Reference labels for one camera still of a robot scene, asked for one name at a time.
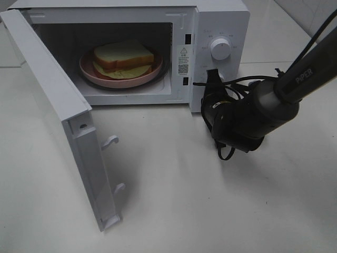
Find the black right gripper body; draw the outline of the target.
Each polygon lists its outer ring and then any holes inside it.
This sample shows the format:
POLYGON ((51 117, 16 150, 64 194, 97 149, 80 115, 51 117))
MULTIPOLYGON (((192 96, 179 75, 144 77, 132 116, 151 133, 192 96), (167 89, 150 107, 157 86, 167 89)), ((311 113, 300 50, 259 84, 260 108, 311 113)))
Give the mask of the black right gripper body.
POLYGON ((237 90, 231 86, 207 87, 201 104, 202 118, 210 132, 231 132, 237 90))

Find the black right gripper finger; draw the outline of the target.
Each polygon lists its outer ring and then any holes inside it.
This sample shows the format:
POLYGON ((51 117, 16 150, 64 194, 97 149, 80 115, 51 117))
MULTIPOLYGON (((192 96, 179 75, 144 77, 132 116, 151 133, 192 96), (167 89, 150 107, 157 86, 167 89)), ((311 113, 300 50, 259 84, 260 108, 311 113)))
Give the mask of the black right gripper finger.
POLYGON ((218 69, 207 70, 206 87, 219 87, 221 86, 221 78, 218 69))

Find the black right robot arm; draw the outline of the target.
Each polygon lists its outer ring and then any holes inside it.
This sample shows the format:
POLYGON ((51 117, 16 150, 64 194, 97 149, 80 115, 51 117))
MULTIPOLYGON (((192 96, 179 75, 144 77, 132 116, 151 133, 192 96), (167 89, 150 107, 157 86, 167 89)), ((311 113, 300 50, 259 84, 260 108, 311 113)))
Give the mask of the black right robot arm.
POLYGON ((202 118, 215 142, 218 155, 230 147, 256 150, 264 137, 294 119, 300 101, 336 77, 336 30, 278 78, 255 77, 249 86, 221 82, 217 69, 207 72, 201 101, 202 118))

